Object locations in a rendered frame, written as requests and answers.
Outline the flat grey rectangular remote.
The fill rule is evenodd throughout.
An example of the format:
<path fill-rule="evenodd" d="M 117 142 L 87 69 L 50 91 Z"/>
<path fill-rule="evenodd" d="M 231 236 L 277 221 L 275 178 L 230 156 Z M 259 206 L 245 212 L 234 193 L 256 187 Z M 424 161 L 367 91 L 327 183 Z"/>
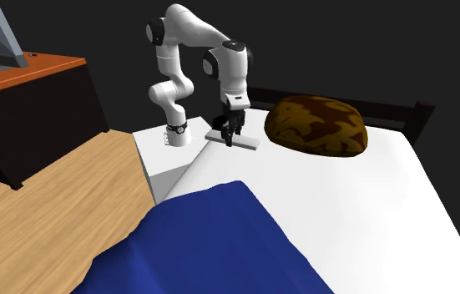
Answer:
<path fill-rule="evenodd" d="M 222 138 L 221 132 L 215 129 L 210 129 L 205 134 L 205 139 L 221 144 L 226 144 L 226 140 Z M 237 146 L 248 150 L 257 150 L 259 144 L 260 141 L 258 139 L 245 135 L 234 134 L 231 139 L 231 146 Z"/>

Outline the white bed with dark frame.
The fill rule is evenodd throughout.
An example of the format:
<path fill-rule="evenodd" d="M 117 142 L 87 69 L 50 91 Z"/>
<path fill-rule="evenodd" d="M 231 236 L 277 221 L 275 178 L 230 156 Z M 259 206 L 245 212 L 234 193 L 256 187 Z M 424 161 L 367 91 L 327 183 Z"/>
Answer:
<path fill-rule="evenodd" d="M 244 182 L 334 294 L 460 294 L 460 235 L 404 134 L 371 127 L 357 156 L 308 155 L 270 142 L 265 117 L 245 116 L 256 150 L 209 142 L 169 198 Z"/>

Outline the blue blanket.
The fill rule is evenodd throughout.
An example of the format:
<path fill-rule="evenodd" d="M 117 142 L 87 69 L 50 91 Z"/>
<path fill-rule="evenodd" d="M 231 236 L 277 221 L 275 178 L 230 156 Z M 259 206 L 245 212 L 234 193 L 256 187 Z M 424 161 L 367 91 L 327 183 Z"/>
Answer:
<path fill-rule="evenodd" d="M 70 294 L 334 294 L 241 181 L 166 200 Z"/>

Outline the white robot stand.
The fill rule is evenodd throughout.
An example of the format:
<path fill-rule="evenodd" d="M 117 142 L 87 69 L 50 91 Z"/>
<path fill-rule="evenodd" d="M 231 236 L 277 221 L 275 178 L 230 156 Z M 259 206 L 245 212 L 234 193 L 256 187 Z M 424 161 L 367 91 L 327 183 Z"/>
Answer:
<path fill-rule="evenodd" d="M 164 142 L 165 126 L 133 132 L 141 164 L 154 203 L 159 204 L 207 144 L 205 134 L 211 130 L 202 117 L 188 119 L 192 141 L 184 147 Z"/>

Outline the dark desk with orange top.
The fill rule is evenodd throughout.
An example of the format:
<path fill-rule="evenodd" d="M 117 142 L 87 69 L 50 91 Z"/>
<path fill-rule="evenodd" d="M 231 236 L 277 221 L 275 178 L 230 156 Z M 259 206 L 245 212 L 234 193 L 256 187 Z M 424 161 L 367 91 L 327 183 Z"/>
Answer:
<path fill-rule="evenodd" d="M 0 182 L 14 190 L 109 131 L 85 58 L 24 56 L 26 68 L 0 71 Z"/>

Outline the brown patterned pillow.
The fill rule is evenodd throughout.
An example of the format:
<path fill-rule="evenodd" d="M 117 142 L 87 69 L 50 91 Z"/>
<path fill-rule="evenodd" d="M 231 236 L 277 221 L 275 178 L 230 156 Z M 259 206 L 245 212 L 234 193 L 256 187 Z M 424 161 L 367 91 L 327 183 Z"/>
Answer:
<path fill-rule="evenodd" d="M 320 96 L 281 99 L 266 116 L 264 130 L 271 142 L 310 155 L 354 157 L 368 145 L 360 113 Z"/>

